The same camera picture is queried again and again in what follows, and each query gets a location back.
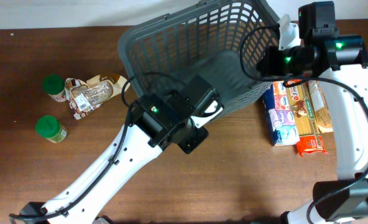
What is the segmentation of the blue tissue multipack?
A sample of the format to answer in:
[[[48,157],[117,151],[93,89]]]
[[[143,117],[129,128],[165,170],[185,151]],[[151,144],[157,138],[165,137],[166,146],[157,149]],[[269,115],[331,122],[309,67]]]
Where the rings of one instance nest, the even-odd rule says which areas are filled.
[[[273,82],[262,95],[273,146],[291,146],[300,137],[283,82]]]

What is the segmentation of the orange spaghetti packet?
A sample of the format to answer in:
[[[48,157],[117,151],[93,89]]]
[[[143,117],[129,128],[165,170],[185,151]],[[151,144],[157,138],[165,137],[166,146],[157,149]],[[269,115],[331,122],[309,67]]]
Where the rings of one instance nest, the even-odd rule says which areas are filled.
[[[296,143],[299,155],[303,157],[304,154],[313,152],[328,154],[316,124],[316,116],[307,84],[303,83],[287,88],[287,96],[300,138]]]

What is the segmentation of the beige snack bag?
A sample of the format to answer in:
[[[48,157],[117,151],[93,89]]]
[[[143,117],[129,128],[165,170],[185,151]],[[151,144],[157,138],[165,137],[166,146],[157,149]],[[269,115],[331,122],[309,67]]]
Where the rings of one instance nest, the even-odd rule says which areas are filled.
[[[311,96],[311,102],[315,112],[317,127],[321,133],[332,133],[333,125],[329,115],[327,102],[317,81],[309,81],[308,89]]]

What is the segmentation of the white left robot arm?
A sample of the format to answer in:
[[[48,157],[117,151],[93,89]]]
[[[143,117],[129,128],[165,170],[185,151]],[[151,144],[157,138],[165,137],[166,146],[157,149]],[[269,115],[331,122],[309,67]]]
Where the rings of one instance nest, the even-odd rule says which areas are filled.
[[[106,223],[99,212],[142,167],[171,144],[190,154],[207,137],[204,125],[224,106],[218,90],[196,76],[180,90],[133,101],[119,134],[68,188],[48,202],[29,202],[11,223]]]

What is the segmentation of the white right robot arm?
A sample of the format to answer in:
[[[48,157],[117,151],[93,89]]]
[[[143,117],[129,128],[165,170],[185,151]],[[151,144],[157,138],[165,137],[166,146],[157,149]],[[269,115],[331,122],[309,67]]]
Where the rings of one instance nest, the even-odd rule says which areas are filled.
[[[285,212],[282,223],[350,223],[368,217],[368,55],[359,35],[332,29],[307,34],[277,32],[257,68],[265,81],[309,80],[320,84],[333,123],[338,178],[317,182],[304,206]]]

